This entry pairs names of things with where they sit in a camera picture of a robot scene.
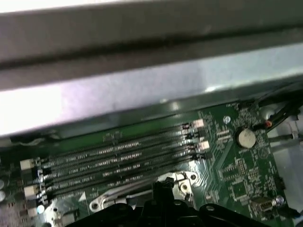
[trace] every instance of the connector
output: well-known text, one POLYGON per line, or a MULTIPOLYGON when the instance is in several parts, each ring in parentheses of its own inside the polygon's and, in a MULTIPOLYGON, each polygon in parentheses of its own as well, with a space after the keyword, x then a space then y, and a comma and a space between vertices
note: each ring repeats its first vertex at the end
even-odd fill
POLYGON ((37 208, 28 209, 27 212, 28 212, 28 216, 29 216, 30 218, 35 217, 35 216, 38 215, 38 213, 37 213, 37 208))
POLYGON ((204 127, 204 121, 203 121, 203 119, 195 120, 195 121, 193 121, 192 125, 194 128, 202 128, 202 127, 204 127))
POLYGON ((37 185, 31 185, 24 188, 24 196, 27 199, 36 198, 36 194, 39 192, 37 185))
POLYGON ((259 197, 252 199, 250 200, 250 204, 254 210, 259 212, 266 212, 268 210, 272 210, 273 206, 275 205, 273 204, 272 200, 267 197, 259 197))
POLYGON ((27 159, 20 161, 21 170, 27 170, 35 167, 35 162, 33 159, 27 159))
POLYGON ((200 142, 199 143, 199 148, 201 150, 209 149, 209 142, 207 140, 200 142))

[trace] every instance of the screw hole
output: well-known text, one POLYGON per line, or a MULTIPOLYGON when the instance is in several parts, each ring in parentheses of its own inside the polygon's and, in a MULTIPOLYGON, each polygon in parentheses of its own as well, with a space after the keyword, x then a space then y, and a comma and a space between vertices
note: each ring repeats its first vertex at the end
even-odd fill
POLYGON ((95 210, 95 209, 97 209, 98 208, 98 204, 97 203, 93 203, 92 205, 91 205, 91 207, 95 210))
POLYGON ((214 207, 212 207, 212 206, 207 206, 206 209, 207 209, 208 211, 214 211, 214 207))
POLYGON ((174 201, 174 204, 177 205, 177 206, 179 206, 179 205, 181 205, 181 201, 176 200, 176 201, 174 201))

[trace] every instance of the green circuit board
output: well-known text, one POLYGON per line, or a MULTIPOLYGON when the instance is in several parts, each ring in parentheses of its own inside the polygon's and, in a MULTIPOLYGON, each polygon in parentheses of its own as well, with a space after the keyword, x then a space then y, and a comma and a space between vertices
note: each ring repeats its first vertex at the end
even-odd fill
POLYGON ((275 182, 278 171, 266 132, 255 132, 256 143, 252 148, 240 147, 235 139, 239 128, 263 121, 258 108, 239 109, 238 103, 230 103, 72 139, 31 147, 19 146, 14 150, 1 152, 0 177, 6 179, 7 186, 3 189, 6 199, 0 203, 0 227, 40 227, 45 222, 53 227, 63 226, 64 214, 77 210, 77 219, 92 214, 89 203, 108 190, 108 186, 105 187, 104 184, 95 184, 62 193, 52 199, 43 213, 30 218, 26 212, 27 202, 22 196, 24 181, 20 175, 20 161, 36 157, 56 157, 71 150, 99 146, 119 141, 121 138, 135 138, 149 131, 198 119, 203 119, 204 126, 201 131, 204 140, 209 143, 207 152, 212 154, 212 158, 176 164, 173 169, 170 165, 163 171, 184 170, 198 174, 199 184, 193 188, 197 207, 216 203, 270 226, 294 226, 291 219, 279 216, 275 209, 272 210, 271 218, 268 218, 252 208, 252 198, 274 198, 277 195, 285 198, 285 195, 283 189, 275 182))

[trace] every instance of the motherboard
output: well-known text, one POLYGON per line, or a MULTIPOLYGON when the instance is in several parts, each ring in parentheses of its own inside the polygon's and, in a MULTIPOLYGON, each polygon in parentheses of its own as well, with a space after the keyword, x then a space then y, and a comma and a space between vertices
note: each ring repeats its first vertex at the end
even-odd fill
POLYGON ((167 174, 180 181, 183 173, 191 173, 182 179, 190 185, 180 185, 190 187, 184 199, 196 208, 215 203, 292 227, 278 212, 287 206, 285 187, 267 133, 254 128, 263 122, 257 106, 229 103, 4 150, 0 227, 63 227, 112 203, 148 197, 150 182, 167 174), (110 200, 117 188, 126 195, 110 200))

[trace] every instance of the ram slot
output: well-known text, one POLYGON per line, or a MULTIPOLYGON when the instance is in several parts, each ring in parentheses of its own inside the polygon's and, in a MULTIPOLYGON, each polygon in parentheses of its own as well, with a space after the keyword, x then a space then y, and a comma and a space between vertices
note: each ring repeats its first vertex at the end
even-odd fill
MULTIPOLYGON (((173 163, 164 162, 164 163, 156 166, 153 170, 135 173, 133 175, 127 175, 127 176, 124 176, 119 179, 113 179, 111 181, 98 184, 98 187, 109 189, 109 188, 115 188, 115 187, 119 187, 119 186, 129 184, 129 183, 133 183, 136 181, 140 181, 140 180, 143 180, 146 178, 156 178, 156 177, 162 175, 163 173, 168 173, 170 171, 174 171, 174 170, 176 170, 176 167, 178 167, 178 165, 183 164, 183 163, 188 163, 192 160, 193 160, 193 155, 183 156, 182 158, 179 158, 177 161, 174 161, 173 163)), ((70 198, 70 197, 75 197, 77 195, 80 196, 83 194, 83 192, 85 190, 86 190, 86 188, 82 188, 82 189, 77 189, 72 192, 66 192, 66 193, 62 193, 62 194, 55 193, 53 195, 53 198, 66 199, 66 198, 70 198)))
POLYGON ((57 169, 52 171, 50 174, 45 175, 44 181, 59 182, 69 178, 79 177, 81 175, 88 175, 93 172, 105 170, 116 165, 121 165, 125 163, 134 162, 137 160, 143 160, 165 153, 170 153, 172 151, 178 151, 178 147, 184 146, 184 143, 174 142, 157 145, 154 147, 149 147, 145 149, 136 150, 128 153, 117 154, 114 157, 104 158, 101 160, 96 160, 89 163, 79 164, 75 166, 69 166, 62 169, 57 169))
POLYGON ((160 157, 154 157, 149 160, 132 163, 131 165, 117 166, 116 169, 83 176, 81 178, 73 179, 72 181, 54 183, 52 186, 46 189, 46 193, 58 195, 109 181, 116 181, 123 178, 124 175, 136 174, 138 172, 143 173, 148 170, 157 169, 163 164, 168 165, 178 163, 181 159, 183 159, 183 156, 188 156, 191 153, 194 154, 195 152, 195 150, 183 150, 178 153, 167 154, 160 157))
POLYGON ((66 154, 64 156, 50 158, 47 163, 42 164, 42 168, 57 169, 62 166, 72 166, 74 164, 85 163, 96 158, 105 158, 114 155, 116 152, 128 152, 134 149, 155 146, 168 141, 182 140, 190 135, 190 130, 166 131, 157 135, 143 137, 129 142, 113 145, 110 147, 98 147, 88 149, 82 152, 66 154))

